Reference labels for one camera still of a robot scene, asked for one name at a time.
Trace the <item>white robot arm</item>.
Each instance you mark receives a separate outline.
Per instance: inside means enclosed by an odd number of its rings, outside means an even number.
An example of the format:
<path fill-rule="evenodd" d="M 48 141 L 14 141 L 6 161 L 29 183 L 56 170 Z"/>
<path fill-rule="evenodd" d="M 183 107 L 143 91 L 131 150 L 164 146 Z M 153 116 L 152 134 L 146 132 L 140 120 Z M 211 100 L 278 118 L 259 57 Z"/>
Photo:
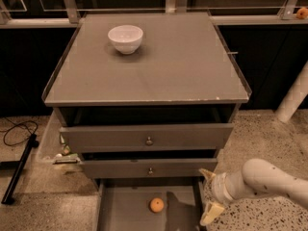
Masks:
<path fill-rule="evenodd" d="M 212 223 L 230 204 L 246 198 L 282 196 L 308 209 L 308 181 L 266 160 L 250 159 L 236 172 L 215 174 L 205 168 L 199 172 L 206 180 L 203 189 L 209 188 L 210 195 L 200 219 L 201 226 Z"/>

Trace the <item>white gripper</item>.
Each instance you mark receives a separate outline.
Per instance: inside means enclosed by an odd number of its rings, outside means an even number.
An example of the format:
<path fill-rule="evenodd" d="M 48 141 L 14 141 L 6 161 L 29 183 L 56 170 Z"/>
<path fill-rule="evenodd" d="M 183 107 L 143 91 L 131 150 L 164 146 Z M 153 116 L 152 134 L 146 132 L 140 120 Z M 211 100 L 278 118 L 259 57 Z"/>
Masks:
<path fill-rule="evenodd" d="M 234 198 L 226 188 L 225 173 L 215 175 L 212 171 L 205 168 L 201 168 L 199 172 L 205 177 L 207 181 L 212 180 L 212 195 L 214 200 L 217 201 L 209 201 L 205 206 L 205 210 L 200 219 L 200 225 L 206 226 L 218 218 L 225 210 L 223 205 L 229 205 L 234 200 Z"/>

